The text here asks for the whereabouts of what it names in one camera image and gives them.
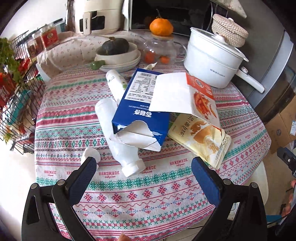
white bowl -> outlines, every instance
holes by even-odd
[[[135,62],[134,64],[132,64],[130,66],[117,67],[117,68],[112,68],[112,69],[115,69],[118,73],[126,72],[126,71],[129,71],[129,70],[133,69],[134,67],[136,67],[139,62],[140,62],[140,59],[138,59],[137,62]],[[108,65],[105,65],[105,68],[101,67],[100,70],[107,73],[109,70],[111,70],[111,68],[109,68]]]
[[[124,63],[124,64],[103,65],[101,68],[115,69],[115,68],[119,68],[119,67],[131,66],[132,64],[138,62],[140,58],[141,58],[141,52],[139,50],[137,50],[137,56],[133,61],[130,61],[130,62]]]
[[[96,50],[96,61],[105,60],[106,65],[117,65],[117,64],[125,64],[133,61],[138,54],[137,45],[133,43],[129,43],[129,49],[127,53],[116,54],[116,55],[100,55],[102,47],[99,47]]]

small orange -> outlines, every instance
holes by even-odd
[[[152,64],[154,62],[154,58],[155,58],[155,53],[148,51],[145,54],[144,62],[147,64]]]
[[[156,18],[150,24],[149,29],[154,35],[166,37],[172,34],[174,27],[169,20],[164,18]]]
[[[170,58],[164,55],[160,56],[159,60],[162,64],[168,64],[170,62]]]

woven lid cover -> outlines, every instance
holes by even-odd
[[[240,36],[242,36],[244,39],[246,39],[248,37],[248,32],[243,29],[241,26],[239,26],[238,24],[236,24],[233,19],[231,18],[225,18],[219,14],[214,14],[213,15],[213,19],[220,24],[221,26],[223,26],[224,28],[226,28],[228,31],[238,34]]]

white wall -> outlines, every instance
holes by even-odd
[[[21,240],[22,215],[32,183],[36,182],[34,155],[10,151],[0,140],[0,219],[11,235]]]
[[[53,22],[65,19],[67,0],[28,0],[12,17],[1,34],[1,38],[13,38]]]

blue gripper pad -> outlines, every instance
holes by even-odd
[[[200,157],[193,158],[191,169],[209,203],[217,207],[223,190],[222,179],[214,170],[209,169]]]
[[[96,173],[96,166],[95,158],[88,157],[79,169],[73,171],[67,178],[67,181],[70,179],[70,182],[73,182],[69,187],[69,203],[71,206],[80,202],[87,186]]]

